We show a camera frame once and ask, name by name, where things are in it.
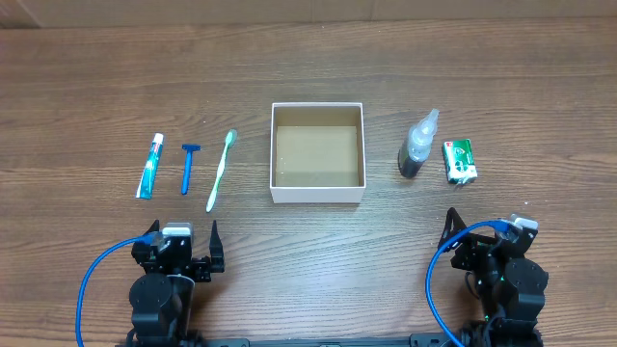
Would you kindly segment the blue disposable razor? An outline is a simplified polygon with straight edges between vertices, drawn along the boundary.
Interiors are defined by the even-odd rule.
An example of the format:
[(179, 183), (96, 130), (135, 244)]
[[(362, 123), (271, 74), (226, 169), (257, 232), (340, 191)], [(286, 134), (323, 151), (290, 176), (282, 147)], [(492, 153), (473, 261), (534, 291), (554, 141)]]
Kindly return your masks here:
[(186, 151), (186, 156), (180, 193), (182, 195), (186, 195), (189, 191), (191, 168), (193, 164), (193, 153), (195, 151), (199, 151), (201, 149), (201, 146), (196, 144), (183, 144), (182, 148)]

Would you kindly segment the clear pump soap bottle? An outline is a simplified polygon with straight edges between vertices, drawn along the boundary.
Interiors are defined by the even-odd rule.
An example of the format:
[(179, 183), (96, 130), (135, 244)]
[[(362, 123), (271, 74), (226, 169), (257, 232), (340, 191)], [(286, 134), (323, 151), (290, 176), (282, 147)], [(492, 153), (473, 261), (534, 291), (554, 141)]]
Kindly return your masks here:
[(404, 177), (415, 177), (428, 159), (438, 130), (439, 114), (438, 109), (432, 109), (424, 119), (409, 129), (397, 157), (399, 172)]

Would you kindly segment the green white toothbrush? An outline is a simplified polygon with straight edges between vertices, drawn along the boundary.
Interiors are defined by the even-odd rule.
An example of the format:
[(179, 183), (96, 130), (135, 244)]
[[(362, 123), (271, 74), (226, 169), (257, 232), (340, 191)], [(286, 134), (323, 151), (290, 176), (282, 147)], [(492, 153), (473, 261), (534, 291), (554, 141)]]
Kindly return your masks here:
[(215, 181), (213, 183), (213, 187), (212, 190), (210, 192), (210, 195), (208, 197), (208, 200), (206, 202), (206, 206), (205, 206), (205, 211), (207, 213), (210, 213), (213, 209), (213, 206), (215, 204), (217, 195), (218, 195), (218, 190), (219, 190), (219, 186), (221, 183), (221, 180), (223, 178), (225, 169), (226, 169), (226, 164), (227, 164), (227, 157), (228, 157), (228, 150), (233, 147), (234, 143), (236, 142), (238, 137), (237, 134), (237, 130), (236, 129), (231, 129), (228, 134), (226, 135), (225, 138), (225, 145), (222, 151), (222, 155), (217, 167), (217, 172), (216, 172), (216, 177), (215, 177)]

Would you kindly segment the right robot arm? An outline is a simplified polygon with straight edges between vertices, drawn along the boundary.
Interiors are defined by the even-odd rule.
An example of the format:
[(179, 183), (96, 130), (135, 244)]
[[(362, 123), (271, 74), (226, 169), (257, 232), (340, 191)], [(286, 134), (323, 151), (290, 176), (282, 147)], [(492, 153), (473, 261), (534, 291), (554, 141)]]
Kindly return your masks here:
[[(445, 215), (443, 233), (425, 276), (428, 306), (443, 330), (447, 346), (541, 346), (537, 318), (546, 303), (549, 273), (525, 257), (538, 233), (538, 222), (517, 214), (468, 226), (455, 208)], [(473, 276), (467, 288), (482, 306), (484, 318), (450, 330), (432, 299), (430, 284), (437, 261), (453, 251), (453, 268)]]

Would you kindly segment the teal toothpaste tube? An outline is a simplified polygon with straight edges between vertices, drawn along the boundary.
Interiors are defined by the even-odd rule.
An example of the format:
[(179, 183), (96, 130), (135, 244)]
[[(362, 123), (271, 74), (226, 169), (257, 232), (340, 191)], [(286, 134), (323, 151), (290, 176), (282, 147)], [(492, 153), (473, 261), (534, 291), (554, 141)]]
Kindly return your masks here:
[(135, 197), (142, 200), (150, 200), (153, 193), (155, 177), (164, 145), (164, 135), (155, 133), (150, 145), (148, 159), (140, 179)]

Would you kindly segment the green soap bar packet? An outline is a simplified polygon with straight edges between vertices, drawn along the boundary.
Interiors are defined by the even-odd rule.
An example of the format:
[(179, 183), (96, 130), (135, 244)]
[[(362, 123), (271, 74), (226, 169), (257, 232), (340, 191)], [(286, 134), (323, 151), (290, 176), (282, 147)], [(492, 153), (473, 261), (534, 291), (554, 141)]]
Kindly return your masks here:
[(443, 158), (449, 183), (466, 185), (478, 177), (470, 139), (444, 142)]

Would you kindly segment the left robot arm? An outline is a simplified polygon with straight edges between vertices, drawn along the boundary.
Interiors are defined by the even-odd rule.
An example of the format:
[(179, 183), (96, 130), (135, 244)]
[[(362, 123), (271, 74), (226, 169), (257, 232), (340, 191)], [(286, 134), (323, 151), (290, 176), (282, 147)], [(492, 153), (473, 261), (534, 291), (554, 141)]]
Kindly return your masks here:
[(193, 256), (193, 225), (154, 221), (136, 241), (131, 255), (145, 274), (129, 291), (132, 306), (127, 346), (204, 346), (198, 331), (189, 328), (194, 289), (225, 271), (224, 248), (213, 222), (209, 255)]

